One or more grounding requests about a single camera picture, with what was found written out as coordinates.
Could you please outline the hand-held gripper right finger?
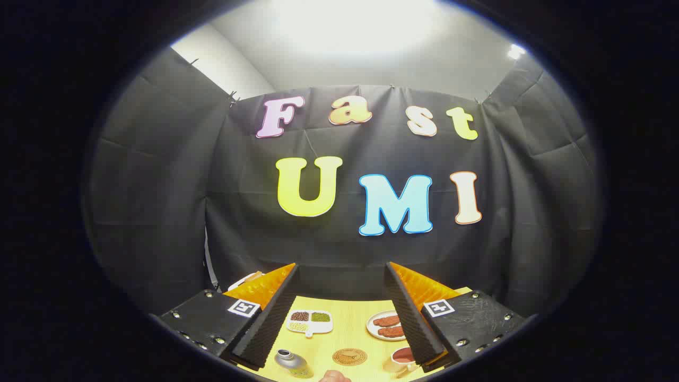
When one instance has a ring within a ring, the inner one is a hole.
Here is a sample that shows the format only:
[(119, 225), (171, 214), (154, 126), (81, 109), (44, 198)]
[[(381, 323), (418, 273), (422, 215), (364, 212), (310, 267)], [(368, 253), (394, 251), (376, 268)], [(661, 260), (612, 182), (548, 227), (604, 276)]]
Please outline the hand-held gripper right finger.
[(458, 292), (397, 263), (386, 264), (384, 285), (424, 372), (470, 362), (526, 322), (487, 293)]

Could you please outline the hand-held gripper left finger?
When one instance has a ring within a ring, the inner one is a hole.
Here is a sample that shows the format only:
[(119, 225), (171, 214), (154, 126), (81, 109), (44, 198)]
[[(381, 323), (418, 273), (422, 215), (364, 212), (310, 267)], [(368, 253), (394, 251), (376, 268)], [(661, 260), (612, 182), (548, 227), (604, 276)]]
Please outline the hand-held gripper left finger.
[(295, 300), (298, 265), (287, 264), (233, 290), (204, 290), (159, 315), (186, 344), (254, 371), (265, 366)]

